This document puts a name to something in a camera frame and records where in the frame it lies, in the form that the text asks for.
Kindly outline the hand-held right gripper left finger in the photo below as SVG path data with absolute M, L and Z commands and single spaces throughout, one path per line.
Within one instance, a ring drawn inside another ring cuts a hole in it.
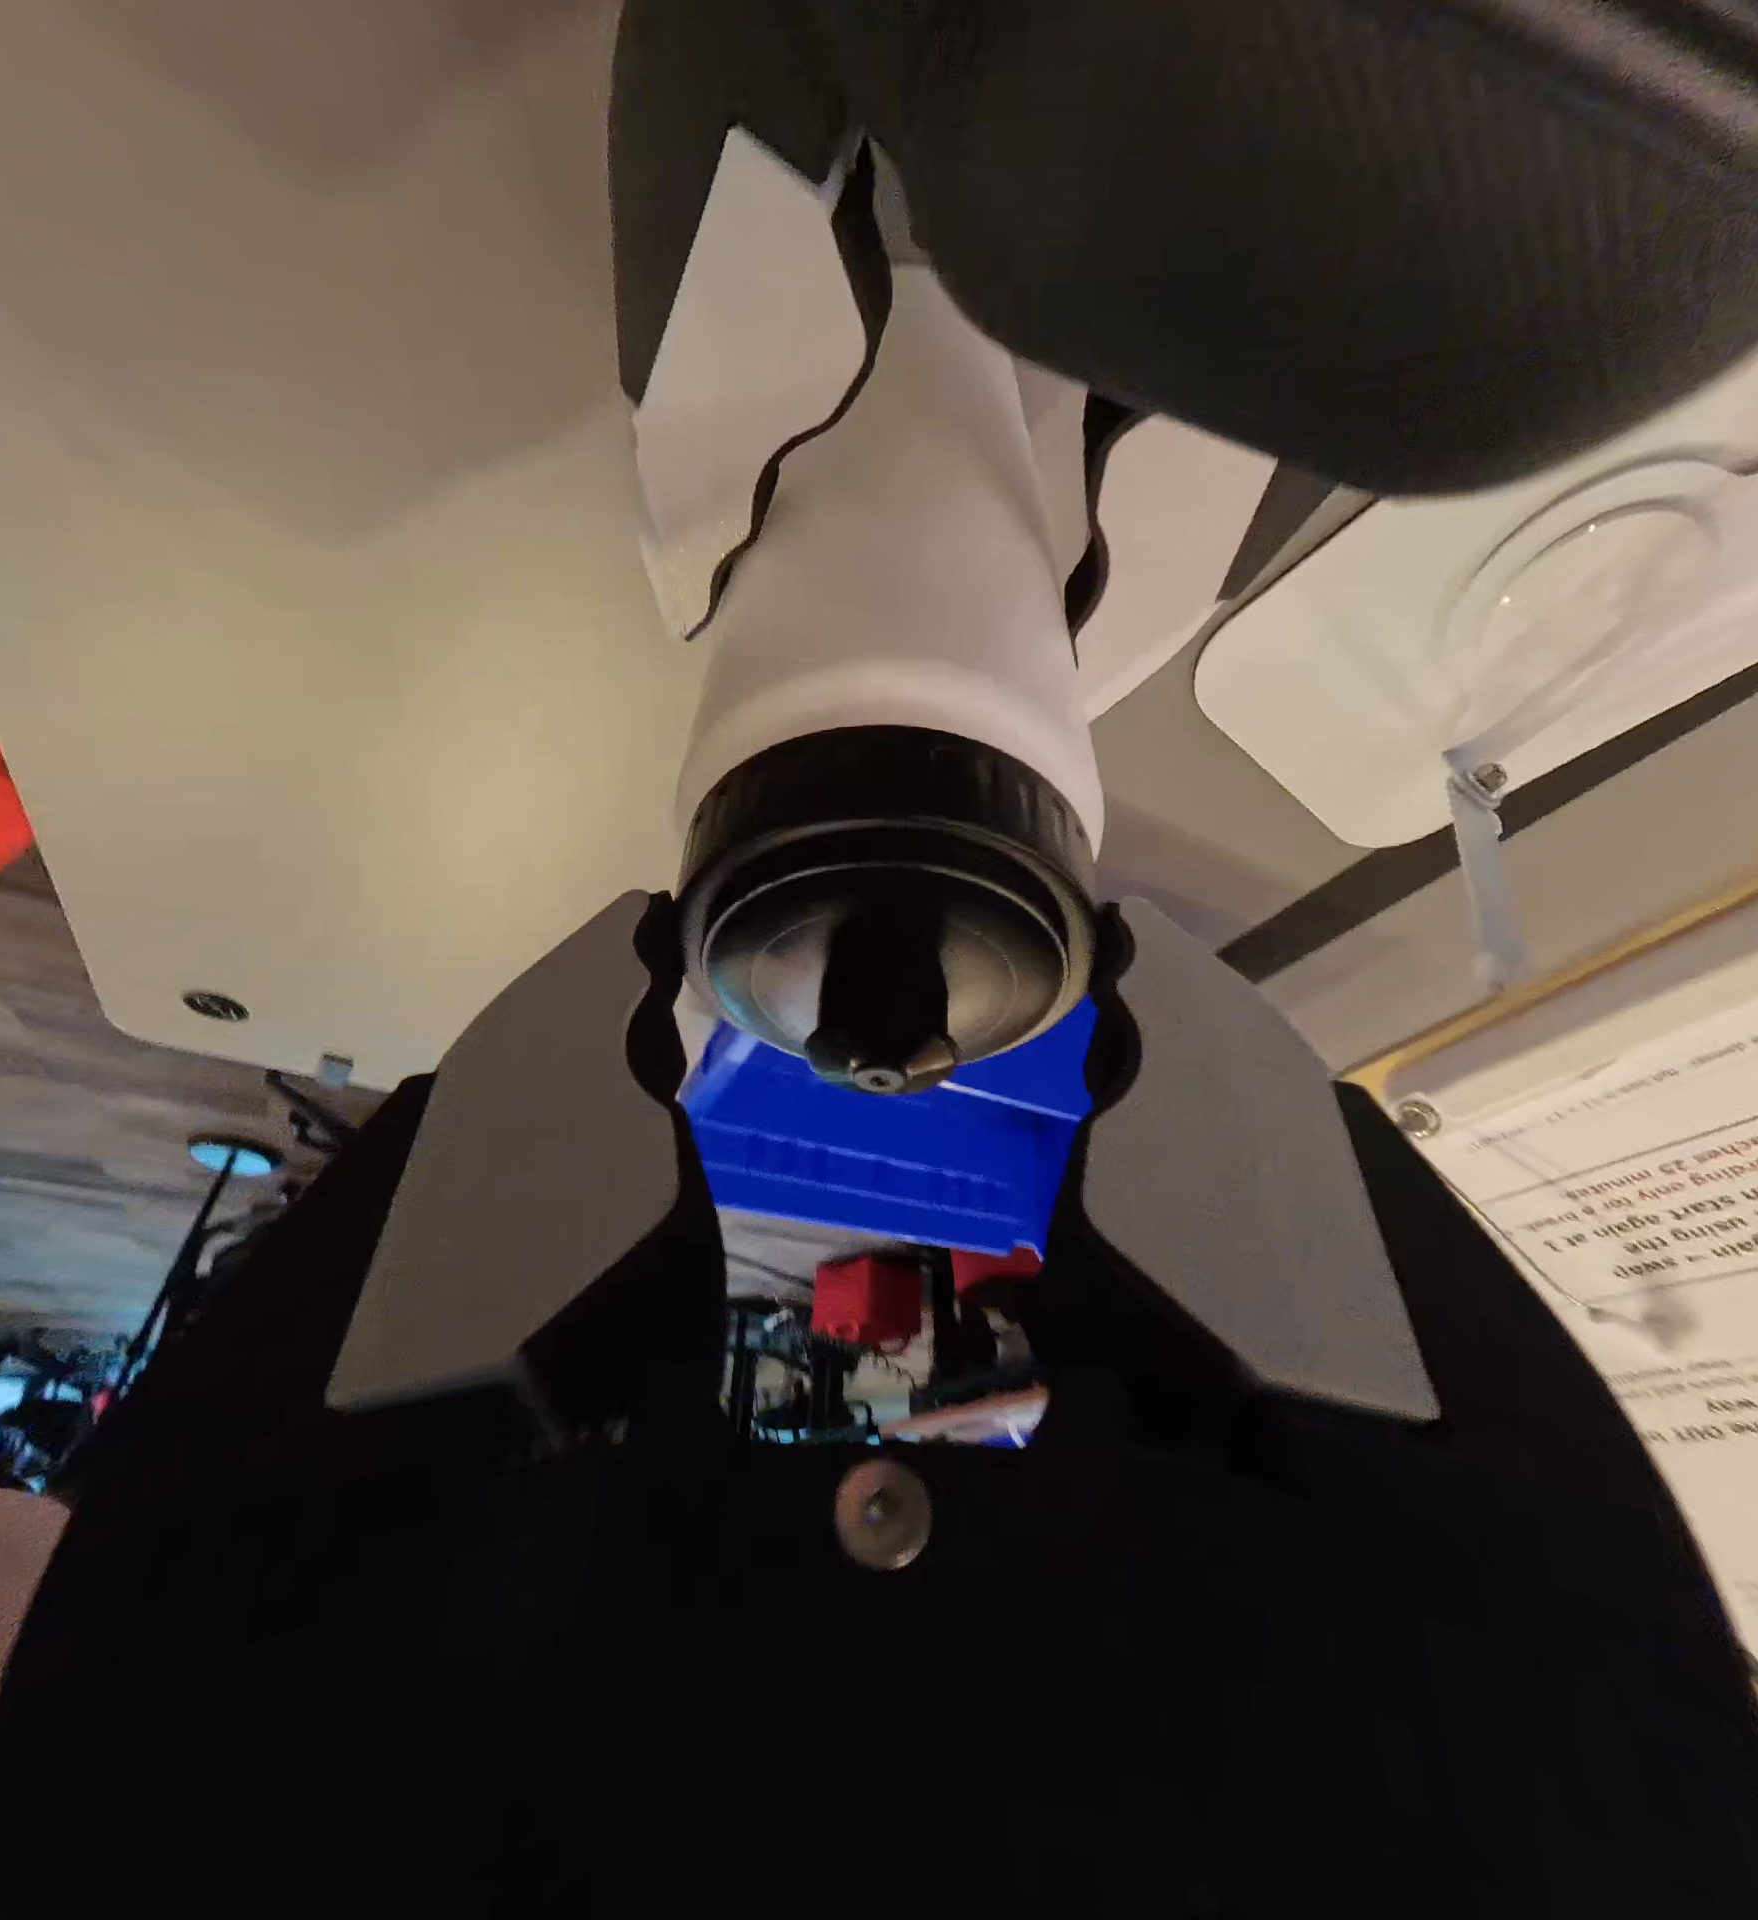
M 718 1427 L 729 1275 L 679 1103 L 677 904 L 625 894 L 446 1051 L 327 1387 L 538 1427 Z

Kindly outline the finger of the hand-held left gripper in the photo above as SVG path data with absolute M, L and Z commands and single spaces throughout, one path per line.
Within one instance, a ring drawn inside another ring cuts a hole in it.
M 1199 636 L 1279 470 L 1180 420 L 1082 396 L 1068 499 L 1086 545 L 1068 574 L 1068 629 L 1088 718 Z
M 762 535 L 784 463 L 868 381 L 892 313 L 873 173 L 861 134 L 824 180 L 726 134 L 633 408 L 642 552 L 684 642 Z

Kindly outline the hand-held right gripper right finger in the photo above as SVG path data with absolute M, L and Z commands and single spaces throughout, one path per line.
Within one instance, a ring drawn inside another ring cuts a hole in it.
M 1332 1073 L 1239 973 L 1143 900 L 1106 907 L 1036 1281 L 1036 1361 L 1113 1382 L 1141 1434 L 1298 1402 L 1442 1414 Z

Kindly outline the white bottle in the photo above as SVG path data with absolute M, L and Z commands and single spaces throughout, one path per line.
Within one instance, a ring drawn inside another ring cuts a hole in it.
M 1032 769 L 1102 852 L 1107 801 L 1061 589 L 1011 352 L 927 266 L 898 269 L 863 389 L 780 468 L 723 593 L 675 825 L 784 740 L 894 727 Z

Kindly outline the blue plastic bin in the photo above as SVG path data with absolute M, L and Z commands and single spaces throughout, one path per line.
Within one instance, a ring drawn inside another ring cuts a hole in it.
M 873 1095 L 720 1024 L 681 1087 L 714 1202 L 733 1212 L 947 1250 L 1042 1252 L 1091 1109 L 1098 1009 L 934 1092 Z

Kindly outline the black bottle lid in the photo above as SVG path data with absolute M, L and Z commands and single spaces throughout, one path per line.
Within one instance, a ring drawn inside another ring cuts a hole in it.
M 807 732 L 686 830 L 686 981 L 837 1089 L 900 1097 L 1048 1033 L 1088 994 L 1096 857 L 1052 780 L 954 732 Z

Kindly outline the black round base pole stand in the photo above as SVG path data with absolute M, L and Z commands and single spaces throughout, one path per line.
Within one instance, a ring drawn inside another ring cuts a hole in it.
M 286 1166 L 283 1148 L 235 1133 L 200 1133 L 188 1140 L 188 1158 L 209 1176 L 209 1186 L 152 1307 L 147 1307 L 126 1346 L 126 1359 L 145 1355 L 163 1331 L 184 1321 L 184 1311 L 192 1304 L 214 1233 L 221 1226 L 221 1208 L 229 1191 L 268 1183 Z

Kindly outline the red container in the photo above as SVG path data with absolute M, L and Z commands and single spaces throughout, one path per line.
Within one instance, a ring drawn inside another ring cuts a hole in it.
M 998 1361 L 994 1310 L 1042 1271 L 1031 1247 L 1004 1254 L 898 1249 L 820 1263 L 809 1340 L 851 1353 L 904 1353 L 931 1341 L 940 1374 Z

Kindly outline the clear round stand foot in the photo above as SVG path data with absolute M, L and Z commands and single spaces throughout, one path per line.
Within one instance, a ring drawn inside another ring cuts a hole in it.
M 1685 602 L 1720 549 L 1713 517 L 1675 494 L 1523 527 L 1437 622 L 1449 738 L 1536 728 Z

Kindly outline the white stand post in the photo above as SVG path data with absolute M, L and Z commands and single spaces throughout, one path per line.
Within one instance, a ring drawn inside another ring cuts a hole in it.
M 1504 994 L 1530 973 L 1530 951 L 1506 876 L 1506 771 L 1496 763 L 1469 765 L 1469 759 L 1447 755 L 1445 795 L 1469 894 L 1474 966 L 1488 994 Z

